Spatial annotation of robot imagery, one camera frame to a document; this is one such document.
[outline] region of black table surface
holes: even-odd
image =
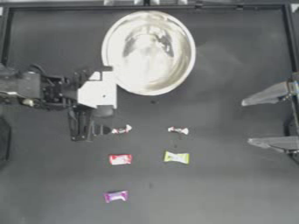
[[[130,12],[18,11],[10,66],[37,63],[55,75],[97,69],[103,37]],[[298,223],[299,167],[247,144],[283,135],[290,103],[241,107],[291,74],[282,12],[169,13],[191,31],[197,64],[169,94],[118,90],[114,126],[131,124],[127,135],[74,143],[66,111],[4,108],[14,141],[0,171],[3,224]],[[170,134],[170,126],[191,134]],[[190,165],[166,164],[166,150],[190,152]],[[131,153],[134,163],[110,165],[114,153]],[[107,204],[103,193],[118,190],[129,201]]]

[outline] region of candy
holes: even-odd
[[[125,128],[113,129],[111,133],[113,134],[126,134],[131,129],[133,129],[133,127],[130,125],[127,125]]]
[[[114,200],[127,201],[127,191],[122,192],[106,192],[105,193],[106,202],[110,203]]]
[[[185,135],[190,134],[189,128],[182,129],[182,128],[171,127],[171,128],[169,128],[169,132],[177,132],[177,133],[185,134]]]
[[[189,164],[190,163],[190,153],[171,153],[170,151],[167,151],[165,153],[165,157],[163,157],[163,161],[165,162],[181,162],[183,164]]]
[[[113,165],[131,165],[133,155],[130,154],[110,155],[109,161]]]

